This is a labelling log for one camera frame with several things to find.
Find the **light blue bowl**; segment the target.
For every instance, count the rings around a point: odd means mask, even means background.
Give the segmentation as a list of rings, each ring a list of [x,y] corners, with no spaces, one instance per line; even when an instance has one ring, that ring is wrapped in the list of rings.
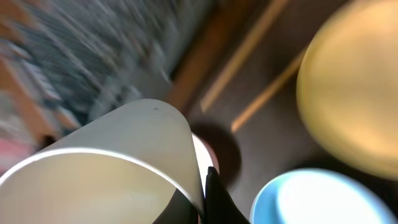
[[[325,169],[296,169],[270,180],[253,201],[251,223],[397,223],[358,181]]]

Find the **white cup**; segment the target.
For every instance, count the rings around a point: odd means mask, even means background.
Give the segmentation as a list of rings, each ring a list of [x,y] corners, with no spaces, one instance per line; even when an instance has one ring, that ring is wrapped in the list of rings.
[[[132,101],[1,176],[2,223],[154,223],[204,212],[192,132],[168,103]]]

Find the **yellow plate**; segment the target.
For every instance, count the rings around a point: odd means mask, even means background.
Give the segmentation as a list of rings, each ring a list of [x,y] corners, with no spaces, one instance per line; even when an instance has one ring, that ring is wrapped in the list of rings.
[[[298,72],[297,103],[331,155],[397,179],[396,1],[353,1],[321,26]]]

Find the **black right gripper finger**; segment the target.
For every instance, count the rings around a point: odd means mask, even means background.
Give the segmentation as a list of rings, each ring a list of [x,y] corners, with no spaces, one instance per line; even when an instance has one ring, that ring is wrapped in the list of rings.
[[[206,224],[249,224],[235,206],[214,167],[208,168],[205,187]]]

